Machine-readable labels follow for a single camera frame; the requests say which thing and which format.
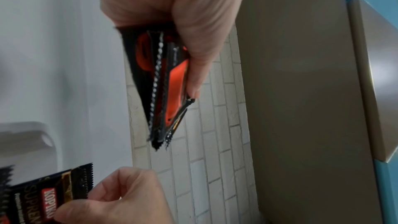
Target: finger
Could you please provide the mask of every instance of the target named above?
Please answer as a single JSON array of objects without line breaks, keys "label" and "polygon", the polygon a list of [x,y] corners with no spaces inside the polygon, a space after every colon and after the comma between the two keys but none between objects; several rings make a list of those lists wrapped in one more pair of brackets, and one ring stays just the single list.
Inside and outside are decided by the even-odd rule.
[{"label": "finger", "polygon": [[88,199],[106,202],[118,200],[126,194],[142,171],[132,167],[117,169],[89,192]]},{"label": "finger", "polygon": [[189,60],[187,93],[191,98],[197,99],[200,94],[200,86],[209,73],[213,57],[191,58]]},{"label": "finger", "polygon": [[57,209],[54,219],[65,224],[106,223],[105,204],[93,200],[72,200]]}]

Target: hand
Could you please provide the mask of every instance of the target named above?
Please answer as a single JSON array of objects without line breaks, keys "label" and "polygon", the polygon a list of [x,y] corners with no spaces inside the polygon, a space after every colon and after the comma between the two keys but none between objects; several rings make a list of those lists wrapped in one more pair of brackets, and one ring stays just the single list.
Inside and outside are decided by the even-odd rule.
[{"label": "hand", "polygon": [[54,219],[66,224],[174,223],[156,173],[128,167],[101,181],[88,200],[63,204]]},{"label": "hand", "polygon": [[101,0],[117,27],[174,21],[191,61],[187,92],[199,89],[236,18],[242,0]]}]

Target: white wall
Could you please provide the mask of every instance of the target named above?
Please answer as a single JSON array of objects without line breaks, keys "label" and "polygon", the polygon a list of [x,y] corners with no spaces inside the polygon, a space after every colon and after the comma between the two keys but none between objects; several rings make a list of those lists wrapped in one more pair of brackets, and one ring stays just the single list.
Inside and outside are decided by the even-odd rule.
[{"label": "white wall", "polygon": [[98,182],[131,166],[122,45],[99,0],[0,6],[0,123],[45,123],[58,170],[94,162]]}]

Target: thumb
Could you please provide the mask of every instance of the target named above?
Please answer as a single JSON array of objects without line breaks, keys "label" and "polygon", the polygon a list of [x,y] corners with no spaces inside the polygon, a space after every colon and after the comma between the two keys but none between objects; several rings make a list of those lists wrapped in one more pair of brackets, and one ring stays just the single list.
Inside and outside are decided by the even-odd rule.
[{"label": "thumb", "polygon": [[199,98],[200,86],[204,79],[206,79],[213,58],[214,57],[190,58],[186,89],[191,98]]},{"label": "thumb", "polygon": [[54,219],[65,224],[104,223],[105,204],[94,200],[72,200],[57,209]]}]

